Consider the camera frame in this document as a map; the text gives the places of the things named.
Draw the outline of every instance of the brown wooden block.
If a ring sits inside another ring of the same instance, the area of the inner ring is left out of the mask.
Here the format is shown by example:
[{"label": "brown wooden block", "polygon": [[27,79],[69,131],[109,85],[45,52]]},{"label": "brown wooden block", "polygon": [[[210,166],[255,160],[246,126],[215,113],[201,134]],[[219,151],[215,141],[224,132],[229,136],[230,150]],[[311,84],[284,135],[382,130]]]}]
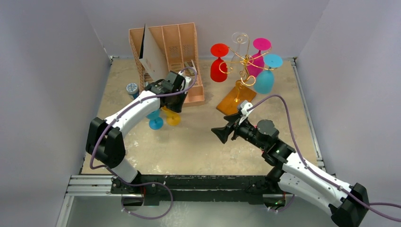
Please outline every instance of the brown wooden block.
[{"label": "brown wooden block", "polygon": [[232,115],[238,112],[237,107],[240,105],[243,101],[252,101],[253,98],[256,96],[256,92],[250,90],[247,87],[244,87],[241,89],[241,92],[239,93],[239,100],[238,102],[235,101],[235,98],[237,97],[238,90],[236,87],[233,87],[233,89],[226,95],[225,98],[217,105],[216,109],[222,112],[225,115]]}]

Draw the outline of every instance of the wooden crate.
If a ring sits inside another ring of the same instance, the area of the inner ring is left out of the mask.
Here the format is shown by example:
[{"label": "wooden crate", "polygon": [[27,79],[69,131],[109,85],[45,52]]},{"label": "wooden crate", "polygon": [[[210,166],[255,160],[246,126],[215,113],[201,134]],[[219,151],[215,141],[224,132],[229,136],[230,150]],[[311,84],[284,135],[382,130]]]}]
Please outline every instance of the wooden crate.
[{"label": "wooden crate", "polygon": [[[184,102],[184,107],[203,105],[205,103],[205,95],[201,79],[198,59],[198,40],[194,23],[155,26],[149,27],[149,31],[153,35],[158,47],[165,55],[168,70],[179,72],[185,67],[185,63],[192,66],[191,60],[195,63],[198,71],[198,78],[195,85],[188,91],[188,96]],[[139,61],[139,51],[142,43],[143,28],[130,29],[130,45],[134,55],[135,63],[139,73],[139,90],[143,91],[145,83],[152,82],[152,78],[146,73]],[[186,76],[193,78],[187,70]]]}]

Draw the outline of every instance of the cable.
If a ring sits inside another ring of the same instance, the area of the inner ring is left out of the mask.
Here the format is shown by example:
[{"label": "cable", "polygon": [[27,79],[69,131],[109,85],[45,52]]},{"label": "cable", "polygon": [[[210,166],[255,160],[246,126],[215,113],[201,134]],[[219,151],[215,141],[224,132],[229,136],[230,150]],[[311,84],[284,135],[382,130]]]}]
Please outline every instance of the cable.
[{"label": "cable", "polygon": [[[192,81],[191,85],[189,85],[189,87],[185,88],[185,89],[182,90],[182,91],[178,91],[178,92],[174,92],[174,93],[170,93],[170,94],[154,95],[154,96],[145,97],[145,98],[143,98],[142,100],[137,101],[137,102],[131,104],[130,106],[128,106],[127,108],[125,108],[123,111],[121,111],[120,114],[117,115],[117,117],[116,117],[115,119],[113,119],[113,120],[106,126],[105,130],[102,132],[102,134],[100,135],[99,139],[97,140],[97,142],[96,142],[96,144],[95,144],[95,147],[94,147],[94,149],[93,149],[92,155],[91,155],[91,157],[90,157],[89,167],[90,167],[91,169],[98,169],[98,168],[101,168],[101,167],[106,167],[107,170],[110,171],[110,173],[112,173],[114,176],[117,176],[117,174],[116,174],[115,172],[113,172],[110,168],[108,168],[106,165],[93,166],[93,161],[94,161],[94,159],[95,159],[95,155],[96,155],[96,152],[97,152],[97,148],[99,147],[99,144],[100,144],[100,142],[102,141],[103,137],[105,136],[105,134],[108,132],[108,130],[111,128],[111,126],[112,126],[118,119],[120,119],[126,112],[128,112],[130,109],[132,109],[134,106],[138,105],[139,103],[141,103],[141,102],[143,102],[143,101],[145,101],[145,100],[151,99],[151,98],[161,98],[161,97],[175,96],[175,95],[178,95],[178,94],[185,93],[185,92],[187,92],[189,89],[191,89],[191,88],[195,85],[195,83],[196,83],[196,79],[197,79],[197,77],[198,77],[197,71],[196,71],[194,68],[192,68],[192,67],[185,67],[185,68],[183,68],[178,74],[181,74],[182,72],[184,72],[185,70],[188,70],[188,69],[193,70],[193,71],[194,71],[194,74],[195,74],[194,80]],[[129,183],[129,182],[126,182],[125,180],[123,180],[122,178],[120,178],[120,177],[118,177],[118,176],[117,176],[117,178],[118,178],[120,181],[122,181],[124,184],[126,184],[126,185],[128,185],[128,186],[131,186],[131,187],[139,187],[139,186],[145,186],[145,185],[150,185],[150,184],[161,185],[161,186],[165,187],[165,188],[167,189],[168,193],[170,194],[170,198],[171,198],[170,207],[167,209],[167,211],[166,211],[165,213],[163,213],[162,215],[159,215],[159,216],[157,216],[157,217],[145,217],[145,216],[142,216],[142,215],[139,215],[139,214],[135,214],[135,213],[133,213],[133,212],[131,212],[131,211],[128,211],[128,210],[126,210],[125,207],[124,207],[123,200],[121,200],[122,210],[125,211],[125,212],[127,212],[128,214],[131,214],[131,215],[133,215],[133,216],[136,216],[136,217],[142,218],[142,219],[154,220],[154,219],[158,219],[158,218],[164,217],[168,212],[170,212],[171,208],[173,207],[173,203],[174,203],[174,201],[173,201],[173,194],[171,193],[171,190],[170,190],[167,186],[165,186],[164,184],[159,183],[159,182],[148,182],[148,183],[140,183],[140,184],[131,184],[131,183]]]},{"label": "cable", "polygon": [[[301,152],[300,152],[300,150],[299,150],[299,147],[298,147],[298,145],[297,145],[297,143],[296,143],[296,141],[295,141],[294,132],[293,132],[293,130],[292,130],[292,125],[291,125],[291,119],[290,119],[290,117],[289,117],[288,106],[287,106],[287,103],[286,103],[286,101],[284,100],[284,98],[283,98],[282,96],[280,96],[280,95],[270,95],[270,96],[267,96],[267,97],[265,97],[264,99],[262,99],[261,101],[259,101],[257,104],[255,104],[253,107],[249,108],[248,111],[250,111],[250,110],[256,108],[256,107],[259,106],[261,103],[263,103],[264,101],[266,101],[266,100],[268,100],[269,98],[272,98],[272,97],[278,97],[278,98],[281,99],[281,101],[283,102],[284,107],[285,107],[285,109],[286,109],[287,120],[288,120],[288,127],[289,127],[289,131],[290,131],[290,134],[291,134],[291,139],[292,139],[292,141],[293,141],[293,143],[294,143],[294,145],[295,145],[296,152],[297,152],[299,158],[301,159],[302,163],[304,164],[304,166],[305,166],[311,173],[313,173],[315,176],[319,177],[319,178],[322,179],[323,181],[325,181],[325,182],[327,182],[327,183],[329,183],[329,184],[335,186],[338,190],[340,190],[340,191],[346,193],[348,196],[350,196],[351,198],[353,198],[355,201],[357,201],[359,204],[361,204],[361,205],[362,205],[363,207],[365,207],[366,209],[369,209],[369,210],[371,210],[372,212],[374,212],[374,213],[376,213],[376,214],[378,214],[378,215],[380,215],[380,216],[382,216],[382,217],[384,217],[384,218],[387,218],[387,219],[389,219],[389,220],[396,221],[396,222],[401,222],[401,218],[391,217],[391,216],[389,216],[389,215],[386,215],[386,214],[384,214],[384,213],[382,213],[382,212],[380,212],[380,211],[378,211],[378,210],[376,210],[376,209],[370,207],[369,205],[367,205],[366,203],[364,203],[364,202],[362,202],[360,199],[358,199],[356,196],[354,196],[353,194],[351,194],[350,192],[348,192],[348,191],[345,190],[344,188],[340,187],[340,185],[338,185],[338,184],[336,184],[336,183],[330,181],[329,179],[327,179],[327,178],[325,178],[325,177],[319,175],[317,172],[315,172],[311,167],[309,167],[309,166],[307,165],[307,163],[306,163],[306,161],[304,160],[304,157],[302,156],[302,154],[301,154]],[[370,203],[370,205],[371,205],[371,206],[375,206],[375,205],[392,206],[392,207],[401,208],[401,205],[393,204],[393,203],[384,203],[384,202]]]}]

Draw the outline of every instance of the white panel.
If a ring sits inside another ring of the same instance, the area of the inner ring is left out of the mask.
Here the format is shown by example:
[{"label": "white panel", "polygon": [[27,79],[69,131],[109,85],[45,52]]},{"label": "white panel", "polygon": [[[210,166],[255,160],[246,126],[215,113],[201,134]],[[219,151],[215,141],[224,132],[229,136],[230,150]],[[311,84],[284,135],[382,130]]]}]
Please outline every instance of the white panel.
[{"label": "white panel", "polygon": [[55,226],[109,60],[78,0],[0,1],[0,222]]},{"label": "white panel", "polygon": [[109,55],[132,57],[130,28],[194,22],[199,56],[234,32],[271,40],[282,57],[301,53],[329,0],[81,0]]},{"label": "white panel", "polygon": [[[331,0],[297,68],[327,171],[401,204],[401,1]],[[396,209],[378,207],[396,217]],[[361,226],[399,226],[369,212]]]}]

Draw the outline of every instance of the floor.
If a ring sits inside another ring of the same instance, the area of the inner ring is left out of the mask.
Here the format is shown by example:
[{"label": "floor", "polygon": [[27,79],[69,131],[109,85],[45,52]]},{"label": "floor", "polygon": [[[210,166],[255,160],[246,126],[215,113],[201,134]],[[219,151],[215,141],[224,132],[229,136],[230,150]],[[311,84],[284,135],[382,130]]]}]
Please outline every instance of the floor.
[{"label": "floor", "polygon": [[[223,114],[216,110],[216,106],[239,79],[229,75],[222,83],[212,81],[209,76],[212,62],[213,60],[200,61],[205,105],[184,108],[178,126],[165,123],[157,131],[149,128],[148,119],[143,119],[124,139],[126,158],[141,173],[265,175],[272,169],[261,157],[261,151],[252,144],[241,138],[222,144],[210,131],[211,128],[223,127],[227,123]],[[285,61],[281,68],[274,70],[274,75],[275,85],[271,93],[280,94],[286,100],[299,148],[304,157],[316,165],[314,144],[291,63]],[[129,104],[132,100],[125,86],[132,82],[139,84],[134,60],[114,60],[97,116],[105,118]],[[258,94],[253,103],[263,97],[265,95]],[[161,117],[166,119],[164,113],[161,113]],[[249,117],[253,124],[262,119],[272,120],[280,131],[280,138],[293,146],[285,109],[278,98],[264,102]],[[90,156],[87,154],[82,174],[108,174],[106,169],[91,170],[89,160]]]}]

